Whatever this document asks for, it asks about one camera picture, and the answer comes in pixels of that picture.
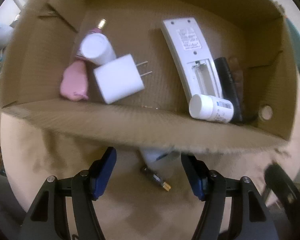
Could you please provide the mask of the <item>small black gold tube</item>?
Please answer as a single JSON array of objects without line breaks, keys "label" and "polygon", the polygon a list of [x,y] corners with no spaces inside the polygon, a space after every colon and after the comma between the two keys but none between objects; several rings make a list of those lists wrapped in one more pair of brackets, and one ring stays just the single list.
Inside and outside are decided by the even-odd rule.
[{"label": "small black gold tube", "polygon": [[162,179],[158,174],[156,174],[153,170],[151,170],[147,165],[144,165],[140,168],[142,174],[144,174],[149,180],[153,183],[169,192],[171,190],[171,185],[167,183],[164,179]]}]

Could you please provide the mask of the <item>pink keychain bottle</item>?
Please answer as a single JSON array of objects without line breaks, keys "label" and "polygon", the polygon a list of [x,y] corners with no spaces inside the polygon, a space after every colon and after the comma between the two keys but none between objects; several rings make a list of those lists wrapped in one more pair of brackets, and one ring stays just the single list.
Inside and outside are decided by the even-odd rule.
[{"label": "pink keychain bottle", "polygon": [[100,21],[96,22],[96,27],[94,27],[93,29],[90,29],[82,38],[81,42],[79,43],[79,48],[76,52],[75,58],[76,59],[80,59],[80,60],[84,60],[85,57],[83,56],[82,52],[81,52],[81,43],[83,42],[83,40],[85,39],[86,36],[90,35],[90,34],[95,34],[95,33],[102,33],[103,28],[105,27],[107,23],[106,19],[101,19]]}]

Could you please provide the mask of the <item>white wall charger plug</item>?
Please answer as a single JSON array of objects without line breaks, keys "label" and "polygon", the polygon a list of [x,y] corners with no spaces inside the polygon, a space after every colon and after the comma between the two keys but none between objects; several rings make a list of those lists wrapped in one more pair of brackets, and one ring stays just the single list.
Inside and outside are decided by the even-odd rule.
[{"label": "white wall charger plug", "polygon": [[138,68],[147,64],[147,61],[136,63],[127,54],[96,67],[93,70],[95,100],[109,105],[144,90],[142,78],[153,72],[139,73]]}]

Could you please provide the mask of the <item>white remote control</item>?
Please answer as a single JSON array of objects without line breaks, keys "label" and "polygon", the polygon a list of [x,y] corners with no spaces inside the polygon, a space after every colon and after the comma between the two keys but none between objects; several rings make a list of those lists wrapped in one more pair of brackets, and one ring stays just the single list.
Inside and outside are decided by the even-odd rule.
[{"label": "white remote control", "polygon": [[219,76],[203,33],[194,18],[163,20],[164,35],[186,100],[195,94],[223,97]]}]

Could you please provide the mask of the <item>small white pill bottle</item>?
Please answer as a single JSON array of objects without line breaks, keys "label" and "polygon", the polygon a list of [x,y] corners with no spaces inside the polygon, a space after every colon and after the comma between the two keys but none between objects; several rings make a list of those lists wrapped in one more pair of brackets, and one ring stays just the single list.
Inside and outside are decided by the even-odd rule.
[{"label": "small white pill bottle", "polygon": [[234,107],[229,100],[196,94],[189,102],[189,114],[194,119],[229,123],[234,117]]}]

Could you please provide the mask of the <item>black rectangular stick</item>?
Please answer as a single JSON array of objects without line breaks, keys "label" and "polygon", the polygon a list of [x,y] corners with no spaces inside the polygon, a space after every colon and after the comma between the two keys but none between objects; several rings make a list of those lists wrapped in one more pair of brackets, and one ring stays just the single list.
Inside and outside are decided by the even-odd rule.
[{"label": "black rectangular stick", "polygon": [[242,123],[242,109],[239,100],[239,94],[236,88],[234,78],[230,71],[229,65],[225,57],[219,57],[214,60],[215,67],[219,76],[219,80],[223,90],[223,96],[229,100],[234,107],[234,116],[231,120],[232,123]]}]

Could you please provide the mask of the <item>brown cardboard box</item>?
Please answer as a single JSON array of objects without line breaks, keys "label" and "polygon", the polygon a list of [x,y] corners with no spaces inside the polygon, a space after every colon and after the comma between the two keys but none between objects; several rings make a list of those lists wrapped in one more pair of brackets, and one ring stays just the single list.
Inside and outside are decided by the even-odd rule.
[{"label": "brown cardboard box", "polygon": [[[242,125],[194,120],[160,30],[196,19],[213,57],[243,70]],[[145,89],[106,105],[60,97],[64,69],[100,18],[117,55],[148,61]],[[272,0],[29,0],[6,51],[4,113],[39,127],[107,144],[203,153],[271,150],[286,144],[296,113],[297,69],[286,19]]]}]

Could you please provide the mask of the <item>teal cushion orange stripe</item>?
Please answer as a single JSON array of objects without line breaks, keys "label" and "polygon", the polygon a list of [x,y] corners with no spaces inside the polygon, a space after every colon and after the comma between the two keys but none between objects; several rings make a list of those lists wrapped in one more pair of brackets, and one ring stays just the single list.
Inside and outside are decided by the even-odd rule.
[{"label": "teal cushion orange stripe", "polygon": [[300,33],[289,18],[286,18],[286,22],[291,36],[296,65],[300,73]]}]

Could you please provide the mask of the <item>white medicine bottle red label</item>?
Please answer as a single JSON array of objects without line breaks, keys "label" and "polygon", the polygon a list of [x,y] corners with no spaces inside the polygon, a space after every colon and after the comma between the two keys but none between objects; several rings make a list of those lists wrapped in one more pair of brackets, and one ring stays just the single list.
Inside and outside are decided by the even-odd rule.
[{"label": "white medicine bottle red label", "polygon": [[102,33],[88,34],[81,42],[79,52],[84,59],[97,66],[116,59],[111,43]]}]

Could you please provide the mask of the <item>beige bed cover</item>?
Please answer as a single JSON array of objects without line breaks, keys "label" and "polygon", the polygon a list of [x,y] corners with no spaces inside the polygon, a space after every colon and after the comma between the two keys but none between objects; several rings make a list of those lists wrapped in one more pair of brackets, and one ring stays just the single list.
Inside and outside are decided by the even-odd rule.
[{"label": "beige bed cover", "polygon": [[[268,152],[206,153],[200,159],[225,177],[249,176],[258,191],[265,188],[263,173],[272,162],[300,182],[300,74],[297,78],[297,112],[288,145]],[[0,139],[8,182],[24,210],[48,176],[73,176],[105,150],[95,141],[40,129],[6,113],[0,113]],[[180,160],[160,171],[172,184],[170,192],[141,174],[141,162],[135,150],[117,148],[106,191],[94,202],[106,239],[190,239],[203,203],[193,195]]]}]

